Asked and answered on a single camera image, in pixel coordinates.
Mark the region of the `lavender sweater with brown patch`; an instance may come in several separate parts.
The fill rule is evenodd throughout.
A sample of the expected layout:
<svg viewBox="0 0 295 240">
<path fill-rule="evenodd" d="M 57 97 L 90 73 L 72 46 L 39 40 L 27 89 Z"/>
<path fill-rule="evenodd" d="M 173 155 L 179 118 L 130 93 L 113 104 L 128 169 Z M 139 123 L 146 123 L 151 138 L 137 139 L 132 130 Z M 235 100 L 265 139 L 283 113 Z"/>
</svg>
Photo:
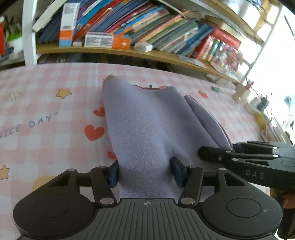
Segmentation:
<svg viewBox="0 0 295 240">
<path fill-rule="evenodd" d="M 110 75 L 103 82 L 103 104 L 122 198 L 179 198 L 171 158 L 214 172 L 220 164 L 200 160 L 199 148 L 232 149 L 218 121 L 175 87 L 145 90 Z"/>
</svg>

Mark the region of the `pink checkered tablecloth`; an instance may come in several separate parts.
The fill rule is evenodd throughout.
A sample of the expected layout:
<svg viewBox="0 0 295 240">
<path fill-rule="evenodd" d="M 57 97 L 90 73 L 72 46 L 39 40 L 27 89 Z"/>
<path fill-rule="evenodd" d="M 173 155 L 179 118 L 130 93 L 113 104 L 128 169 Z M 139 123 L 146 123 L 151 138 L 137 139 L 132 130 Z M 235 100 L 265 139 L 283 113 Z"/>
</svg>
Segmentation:
<svg viewBox="0 0 295 240">
<path fill-rule="evenodd" d="M 189 76 L 119 64 L 40 64 L 1 72 L 1 239 L 17 239 L 15 204 L 67 169 L 110 165 L 102 83 L 121 76 L 140 87 L 174 86 L 191 95 L 234 143 L 259 139 L 254 117 L 233 91 Z"/>
</svg>

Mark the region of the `white charger adapter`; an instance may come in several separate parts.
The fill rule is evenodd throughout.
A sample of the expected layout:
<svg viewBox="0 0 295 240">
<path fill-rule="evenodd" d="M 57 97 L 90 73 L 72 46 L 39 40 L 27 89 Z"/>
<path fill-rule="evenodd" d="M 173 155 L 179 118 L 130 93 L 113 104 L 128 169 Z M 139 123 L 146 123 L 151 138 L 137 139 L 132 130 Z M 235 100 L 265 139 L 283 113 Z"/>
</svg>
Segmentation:
<svg viewBox="0 0 295 240">
<path fill-rule="evenodd" d="M 148 42 L 137 42 L 135 43 L 133 49 L 137 52 L 146 53 L 152 51 L 153 45 Z"/>
</svg>

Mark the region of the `white orange flat box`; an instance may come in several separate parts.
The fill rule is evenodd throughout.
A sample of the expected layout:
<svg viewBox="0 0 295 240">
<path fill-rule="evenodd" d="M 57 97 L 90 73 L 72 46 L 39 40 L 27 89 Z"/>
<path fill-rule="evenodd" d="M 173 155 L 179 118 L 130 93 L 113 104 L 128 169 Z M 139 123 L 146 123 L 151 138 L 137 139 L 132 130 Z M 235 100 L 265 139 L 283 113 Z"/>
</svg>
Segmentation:
<svg viewBox="0 0 295 240">
<path fill-rule="evenodd" d="M 128 35 L 105 32 L 88 32 L 84 38 L 84 47 L 102 47 L 128 50 L 131 38 Z"/>
</svg>

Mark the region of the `row of colourful books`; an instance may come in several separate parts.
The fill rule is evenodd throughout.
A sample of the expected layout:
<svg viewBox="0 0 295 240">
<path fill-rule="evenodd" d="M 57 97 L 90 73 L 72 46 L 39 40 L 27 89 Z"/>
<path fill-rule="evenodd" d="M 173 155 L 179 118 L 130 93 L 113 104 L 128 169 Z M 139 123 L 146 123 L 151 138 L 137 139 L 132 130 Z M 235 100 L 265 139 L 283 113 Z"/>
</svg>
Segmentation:
<svg viewBox="0 0 295 240">
<path fill-rule="evenodd" d="M 38 44 L 59 42 L 61 7 L 44 28 Z M 88 32 L 128 35 L 130 47 L 148 42 L 152 50 L 210 61 L 222 49 L 236 52 L 240 40 L 189 10 L 179 11 L 163 1 L 82 1 L 72 46 L 84 46 Z"/>
</svg>

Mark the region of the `white orange upright box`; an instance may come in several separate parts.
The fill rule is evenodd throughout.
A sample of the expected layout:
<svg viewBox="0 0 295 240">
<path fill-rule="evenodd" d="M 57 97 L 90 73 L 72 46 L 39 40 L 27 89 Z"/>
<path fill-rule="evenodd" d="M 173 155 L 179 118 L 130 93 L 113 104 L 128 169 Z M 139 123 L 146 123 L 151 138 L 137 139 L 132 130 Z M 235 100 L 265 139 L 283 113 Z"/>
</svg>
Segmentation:
<svg viewBox="0 0 295 240">
<path fill-rule="evenodd" d="M 63 5 L 60 22 L 59 47 L 71 47 L 79 13 L 80 2 L 70 1 Z"/>
</svg>

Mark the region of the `white leaning book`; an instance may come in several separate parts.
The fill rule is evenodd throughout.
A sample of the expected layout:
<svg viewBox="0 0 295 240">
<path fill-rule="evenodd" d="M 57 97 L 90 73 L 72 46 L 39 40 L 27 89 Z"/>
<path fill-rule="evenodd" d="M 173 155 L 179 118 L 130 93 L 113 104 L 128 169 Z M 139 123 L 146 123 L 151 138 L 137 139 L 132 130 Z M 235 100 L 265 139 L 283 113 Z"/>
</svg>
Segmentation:
<svg viewBox="0 0 295 240">
<path fill-rule="evenodd" d="M 65 4 L 66 0 L 55 0 L 46 8 L 43 14 L 38 18 L 32 26 L 34 32 L 39 32 L 43 29 L 55 15 L 55 13 Z"/>
</svg>

